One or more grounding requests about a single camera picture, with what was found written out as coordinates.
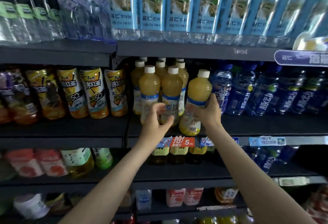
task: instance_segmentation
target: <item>juice bottle with white cap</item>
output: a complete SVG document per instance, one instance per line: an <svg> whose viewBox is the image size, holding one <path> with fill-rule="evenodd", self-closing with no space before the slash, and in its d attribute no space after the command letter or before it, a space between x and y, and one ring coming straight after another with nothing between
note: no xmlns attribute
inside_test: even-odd
<svg viewBox="0 0 328 224"><path fill-rule="evenodd" d="M145 74L139 80L141 91L141 118L143 124L153 103L158 102L161 79L155 75L155 66L146 65Z"/></svg>
<svg viewBox="0 0 328 224"><path fill-rule="evenodd" d="M183 81L178 75L179 68L176 66L169 67L169 74L162 80L163 100L166 105L166 113L161 115L161 123L164 124L169 116L174 116L173 126L179 122L179 99L182 90Z"/></svg>
<svg viewBox="0 0 328 224"><path fill-rule="evenodd" d="M160 87L159 93L158 93L158 101L162 102L162 94L163 94L162 81L164 79L164 76L167 75L167 69L165 68L164 61L156 61L155 74L161 79L161 87Z"/></svg>
<svg viewBox="0 0 328 224"><path fill-rule="evenodd" d="M212 91L212 85L208 80L210 72L200 69L195 79L189 82L186 106L193 104L198 108L204 108ZM179 123L180 131L186 136L196 136L200 131L200 121L196 120L194 114L185 111Z"/></svg>
<svg viewBox="0 0 328 224"><path fill-rule="evenodd" d="M182 90L180 94L179 99L179 116L183 115L184 112L184 98L186 94L186 87L189 79L189 74L185 68L185 63L181 61L176 61L175 66L179 68L178 75L181 77L183 84L182 84Z"/></svg>
<svg viewBox="0 0 328 224"><path fill-rule="evenodd" d="M142 60L135 61L135 69L131 71L131 80L133 84L133 112L141 115L141 92L139 87L139 79L143 76L145 71L145 62Z"/></svg>

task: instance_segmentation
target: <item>bottle cap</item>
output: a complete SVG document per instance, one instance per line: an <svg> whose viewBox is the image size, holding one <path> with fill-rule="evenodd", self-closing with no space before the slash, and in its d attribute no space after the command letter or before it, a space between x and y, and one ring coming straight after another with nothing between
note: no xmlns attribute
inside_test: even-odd
<svg viewBox="0 0 328 224"><path fill-rule="evenodd" d="M154 65L146 65L145 73L155 73L155 66Z"/></svg>
<svg viewBox="0 0 328 224"><path fill-rule="evenodd" d="M137 60L137 61L135 61L135 66L136 67L145 67L145 62L142 60Z"/></svg>
<svg viewBox="0 0 328 224"><path fill-rule="evenodd" d="M198 71L198 77L204 77L204 78L208 78L210 76L210 71L208 71L207 69L200 69Z"/></svg>
<svg viewBox="0 0 328 224"><path fill-rule="evenodd" d="M165 67L165 62L163 62L163 61L156 61L156 67L158 67L158 68L164 68Z"/></svg>
<svg viewBox="0 0 328 224"><path fill-rule="evenodd" d="M144 62L147 62L148 57L146 57L146 56L141 56L141 57L140 57L140 60L142 60L142 61L144 61Z"/></svg>
<svg viewBox="0 0 328 224"><path fill-rule="evenodd" d="M180 69L183 69L186 66L186 64L185 64L185 62L179 62L179 61L177 61L175 63L175 66L177 66Z"/></svg>
<svg viewBox="0 0 328 224"><path fill-rule="evenodd" d="M169 74L178 74L179 68L177 66L170 66L169 67Z"/></svg>

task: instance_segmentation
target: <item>water bottle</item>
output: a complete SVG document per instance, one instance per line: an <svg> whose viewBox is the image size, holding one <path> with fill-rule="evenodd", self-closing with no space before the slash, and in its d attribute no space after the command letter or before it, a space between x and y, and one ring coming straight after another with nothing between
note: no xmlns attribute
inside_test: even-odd
<svg viewBox="0 0 328 224"><path fill-rule="evenodd" d="M232 89L228 98L226 113L229 115L241 115L244 112L248 98L255 83L255 72L257 63L246 62L242 69L232 80Z"/></svg>
<svg viewBox="0 0 328 224"><path fill-rule="evenodd" d="M306 106L305 112L310 114L322 114L325 112L328 105L328 74L322 83L322 87L319 89L315 97L309 100L309 104Z"/></svg>
<svg viewBox="0 0 328 224"><path fill-rule="evenodd" d="M222 63L220 69L216 70L210 78L212 84L212 93L215 94L216 100L221 109L221 115L224 113L228 103L228 97L232 85L232 64Z"/></svg>
<svg viewBox="0 0 328 224"><path fill-rule="evenodd" d="M21 20L22 33L17 36L19 41L40 42L42 29L38 25L37 20L33 16L29 0L13 0L16 12Z"/></svg>
<svg viewBox="0 0 328 224"><path fill-rule="evenodd" d="M277 161L281 153L280 146L264 146L258 152L254 162L265 172L269 173L272 165Z"/></svg>
<svg viewBox="0 0 328 224"><path fill-rule="evenodd" d="M190 41L192 43L212 44L220 13L222 0L194 0L193 21Z"/></svg>
<svg viewBox="0 0 328 224"><path fill-rule="evenodd" d="M237 37L239 44L256 46L265 39L278 2L279 0L252 0L243 35Z"/></svg>
<svg viewBox="0 0 328 224"><path fill-rule="evenodd" d="M166 0L139 0L140 38L163 41L165 37Z"/></svg>
<svg viewBox="0 0 328 224"><path fill-rule="evenodd" d="M299 15L304 3L305 0L279 0L267 37L261 44L269 47L293 45L290 37L293 29L296 29L295 24L299 22Z"/></svg>
<svg viewBox="0 0 328 224"><path fill-rule="evenodd" d="M165 40L188 42L194 0L166 0Z"/></svg>
<svg viewBox="0 0 328 224"><path fill-rule="evenodd" d="M283 146L281 148L281 153L278 157L278 161L283 164L289 163L298 149L299 149L299 146Z"/></svg>
<svg viewBox="0 0 328 224"><path fill-rule="evenodd" d="M152 206L152 190L136 190L135 198L138 210L147 210Z"/></svg>
<svg viewBox="0 0 328 224"><path fill-rule="evenodd" d="M33 16L36 20L41 41L54 40L52 26L49 25L47 11L42 0L29 0Z"/></svg>
<svg viewBox="0 0 328 224"><path fill-rule="evenodd" d="M278 79L278 88L267 108L268 114L285 114L305 80L305 70L300 67L286 66Z"/></svg>
<svg viewBox="0 0 328 224"><path fill-rule="evenodd" d="M273 94L278 86L278 72L282 66L270 64L255 83L254 90L248 99L245 111L251 116L263 116L267 110Z"/></svg>
<svg viewBox="0 0 328 224"><path fill-rule="evenodd" d="M110 0L112 36L119 40L137 40L138 0Z"/></svg>
<svg viewBox="0 0 328 224"><path fill-rule="evenodd" d="M322 69L310 68L306 72L306 80L303 87L299 90L291 108L293 114L301 114L305 111L309 101L317 96L324 79L325 71Z"/></svg>
<svg viewBox="0 0 328 224"><path fill-rule="evenodd" d="M235 44L244 26L252 0L222 0L215 43Z"/></svg>

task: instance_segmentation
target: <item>person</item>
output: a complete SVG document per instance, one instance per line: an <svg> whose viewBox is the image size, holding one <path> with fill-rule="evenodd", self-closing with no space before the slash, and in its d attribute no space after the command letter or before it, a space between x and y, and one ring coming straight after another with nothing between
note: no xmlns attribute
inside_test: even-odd
<svg viewBox="0 0 328 224"><path fill-rule="evenodd" d="M245 202L259 224L315 224L314 220L280 188L236 144L221 124L221 110L211 94L208 107L198 109L187 104L205 127ZM60 224L108 224L115 215L134 176L173 124L173 116L164 125L158 115L164 103L151 106L137 144L65 217Z"/></svg>

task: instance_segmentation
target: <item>clear bottle with blue label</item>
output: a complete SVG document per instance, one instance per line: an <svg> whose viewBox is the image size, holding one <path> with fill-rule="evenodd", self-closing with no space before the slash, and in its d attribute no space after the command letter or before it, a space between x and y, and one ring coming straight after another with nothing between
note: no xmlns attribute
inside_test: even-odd
<svg viewBox="0 0 328 224"><path fill-rule="evenodd" d="M293 46L292 31L295 29L301 32L301 27L296 28L296 24L302 21L300 13L305 1L279 0L267 37L261 42L261 45L282 48Z"/></svg>
<svg viewBox="0 0 328 224"><path fill-rule="evenodd" d="M215 43L231 45L242 35L252 0L222 0Z"/></svg>
<svg viewBox="0 0 328 224"><path fill-rule="evenodd" d="M189 42L194 0L166 0L165 40Z"/></svg>
<svg viewBox="0 0 328 224"><path fill-rule="evenodd" d="M118 40L137 40L138 0L110 0L112 36Z"/></svg>
<svg viewBox="0 0 328 224"><path fill-rule="evenodd" d="M210 82L212 84L212 93L215 94L216 100L221 109L221 115L224 114L228 103L228 97L232 85L232 64L222 63L220 69L216 70L214 74L210 77Z"/></svg>
<svg viewBox="0 0 328 224"><path fill-rule="evenodd" d="M278 79L277 91L274 93L274 96L270 101L267 113L285 114L293 105L304 80L305 70L303 68L291 68L290 66L284 67Z"/></svg>
<svg viewBox="0 0 328 224"><path fill-rule="evenodd" d="M194 0L190 42L212 44L222 0Z"/></svg>
<svg viewBox="0 0 328 224"><path fill-rule="evenodd" d="M245 111L250 116L263 116L278 87L278 72L282 66L270 64L255 83L254 90L248 99Z"/></svg>
<svg viewBox="0 0 328 224"><path fill-rule="evenodd" d="M139 0L140 38L163 41L165 36L166 0Z"/></svg>
<svg viewBox="0 0 328 224"><path fill-rule="evenodd" d="M228 98L226 114L241 115L244 112L248 98L255 84L255 72L257 63L246 62L242 69L232 80L232 89Z"/></svg>
<svg viewBox="0 0 328 224"><path fill-rule="evenodd" d="M267 36L279 0L252 0L242 36L237 42L246 46L256 46Z"/></svg>
<svg viewBox="0 0 328 224"><path fill-rule="evenodd" d="M293 114L301 114L307 108L309 102L313 97L317 96L325 79L325 71L322 69L310 68L306 72L306 80L303 87L297 94L291 112Z"/></svg>

